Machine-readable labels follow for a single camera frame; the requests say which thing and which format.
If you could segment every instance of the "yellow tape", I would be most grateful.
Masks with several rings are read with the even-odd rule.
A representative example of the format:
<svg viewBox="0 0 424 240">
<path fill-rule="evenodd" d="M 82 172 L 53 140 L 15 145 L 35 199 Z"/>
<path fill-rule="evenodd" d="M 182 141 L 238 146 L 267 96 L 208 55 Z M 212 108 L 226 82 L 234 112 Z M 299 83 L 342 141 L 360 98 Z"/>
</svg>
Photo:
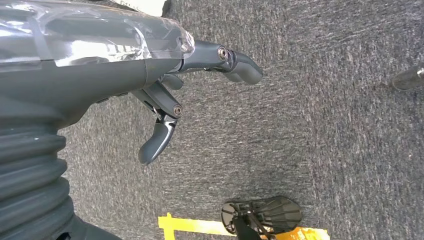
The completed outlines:
<svg viewBox="0 0 424 240">
<path fill-rule="evenodd" d="M 159 228 L 163 229 L 165 240 L 176 240 L 174 231 L 201 234 L 234 236 L 228 233 L 220 221 L 174 218 L 168 212 L 158 218 Z M 276 235 L 277 240 L 330 240 L 327 230 L 297 227 L 291 232 Z"/>
</svg>

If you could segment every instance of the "gray plastic finger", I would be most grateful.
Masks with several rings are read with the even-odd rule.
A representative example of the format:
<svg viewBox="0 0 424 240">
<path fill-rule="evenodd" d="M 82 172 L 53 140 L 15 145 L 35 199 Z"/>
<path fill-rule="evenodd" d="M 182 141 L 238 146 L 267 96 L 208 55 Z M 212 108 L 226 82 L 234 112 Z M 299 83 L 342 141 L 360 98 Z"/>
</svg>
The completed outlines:
<svg viewBox="0 0 424 240">
<path fill-rule="evenodd" d="M 153 135 L 138 151 L 138 159 L 144 165 L 153 162 L 167 147 L 174 133 L 177 120 L 164 116 L 163 120 L 154 125 Z"/>
</svg>

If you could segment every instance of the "clear plastic wrap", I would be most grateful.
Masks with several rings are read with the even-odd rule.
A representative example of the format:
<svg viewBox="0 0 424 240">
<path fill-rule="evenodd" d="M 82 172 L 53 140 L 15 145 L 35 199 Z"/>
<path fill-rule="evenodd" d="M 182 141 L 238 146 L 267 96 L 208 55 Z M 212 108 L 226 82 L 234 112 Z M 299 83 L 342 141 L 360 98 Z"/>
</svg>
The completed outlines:
<svg viewBox="0 0 424 240">
<path fill-rule="evenodd" d="M 142 59 L 184 59 L 193 37 L 177 22 L 100 5 L 0 1 L 0 71 Z"/>
</svg>

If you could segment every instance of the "finger joint screw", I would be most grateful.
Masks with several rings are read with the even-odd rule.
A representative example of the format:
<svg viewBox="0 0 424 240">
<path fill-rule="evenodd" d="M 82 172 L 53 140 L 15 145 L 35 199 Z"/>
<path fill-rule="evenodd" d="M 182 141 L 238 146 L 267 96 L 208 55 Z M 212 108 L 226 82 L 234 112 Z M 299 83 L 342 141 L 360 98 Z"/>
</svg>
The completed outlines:
<svg viewBox="0 0 424 240">
<path fill-rule="evenodd" d="M 227 60 L 228 54 L 225 47 L 221 46 L 220 48 L 218 48 L 218 57 L 221 61 Z"/>
<path fill-rule="evenodd" d="M 173 113 L 175 114 L 175 116 L 181 117 L 181 115 L 183 114 L 183 107 L 181 105 L 175 105 L 173 107 Z"/>
</svg>

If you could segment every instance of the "black plastic object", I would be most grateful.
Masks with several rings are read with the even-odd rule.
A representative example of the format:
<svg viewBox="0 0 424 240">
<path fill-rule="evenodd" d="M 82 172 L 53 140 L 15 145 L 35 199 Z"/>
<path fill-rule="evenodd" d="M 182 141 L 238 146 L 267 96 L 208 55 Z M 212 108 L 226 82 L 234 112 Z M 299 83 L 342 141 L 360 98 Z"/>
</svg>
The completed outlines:
<svg viewBox="0 0 424 240">
<path fill-rule="evenodd" d="M 164 151 L 172 138 L 176 124 L 177 119 L 168 115 L 156 120 L 152 136 L 138 151 L 138 159 L 142 164 L 150 164 Z"/>
<path fill-rule="evenodd" d="M 424 86 L 424 64 L 415 65 L 399 73 L 393 78 L 392 84 L 398 90 L 410 90 Z"/>
<path fill-rule="evenodd" d="M 224 72 L 224 76 L 232 82 L 246 82 L 247 84 L 257 84 L 261 81 L 263 73 L 261 68 L 247 55 L 230 51 L 229 58 L 233 58 L 234 65 L 229 72 Z"/>
<path fill-rule="evenodd" d="M 302 209 L 284 196 L 228 202 L 222 207 L 221 220 L 225 229 L 231 234 L 240 234 L 241 231 L 234 222 L 236 217 L 242 218 L 257 234 L 273 239 L 272 235 L 293 231 L 299 225 L 302 220 Z"/>
</svg>

